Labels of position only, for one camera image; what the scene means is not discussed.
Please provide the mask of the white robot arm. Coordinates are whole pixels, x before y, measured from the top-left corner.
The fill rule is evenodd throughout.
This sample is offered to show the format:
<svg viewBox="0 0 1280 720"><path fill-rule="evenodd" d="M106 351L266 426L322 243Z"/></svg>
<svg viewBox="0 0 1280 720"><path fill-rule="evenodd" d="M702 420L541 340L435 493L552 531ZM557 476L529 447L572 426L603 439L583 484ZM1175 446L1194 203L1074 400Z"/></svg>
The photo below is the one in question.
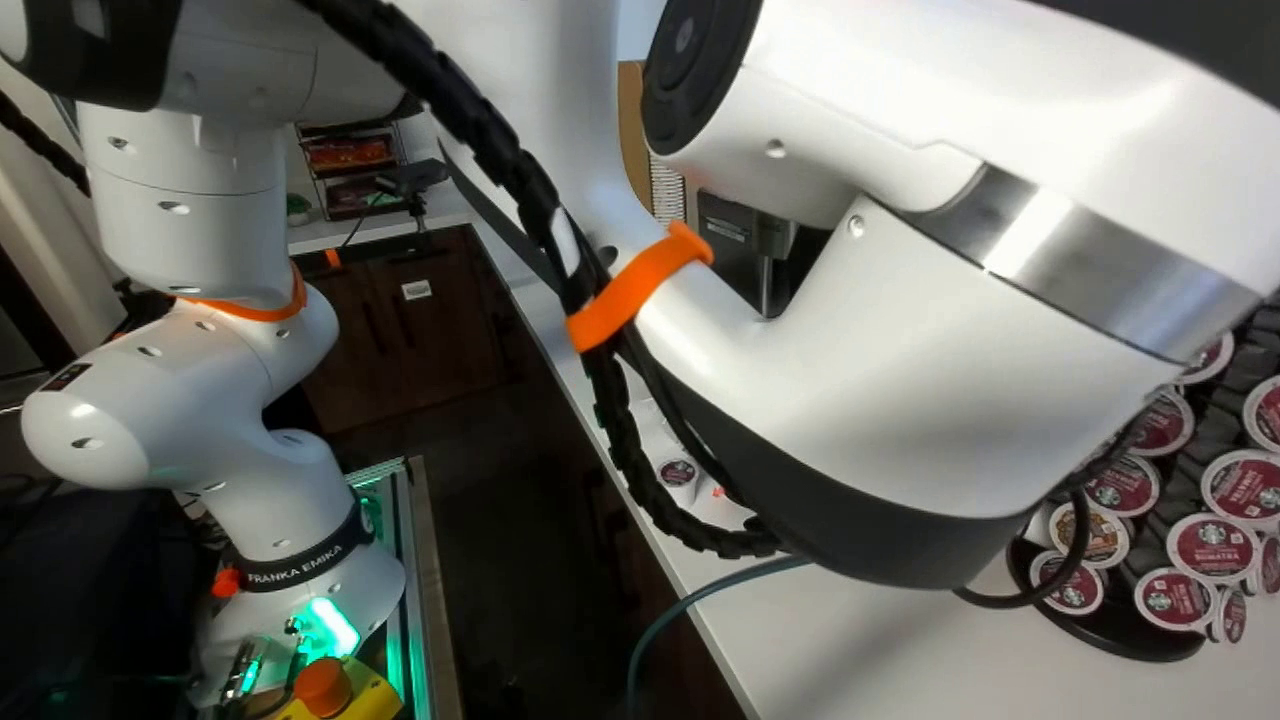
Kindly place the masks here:
<svg viewBox="0 0 1280 720"><path fill-rule="evenodd" d="M1280 121L1183 0L0 0L159 297L25 405L86 489L195 495L227 704L366 645L406 563L275 400L338 343L290 252L305 128L433 116L557 297L625 473L682 447L720 548L955 590L1280 284Z"/></svg>

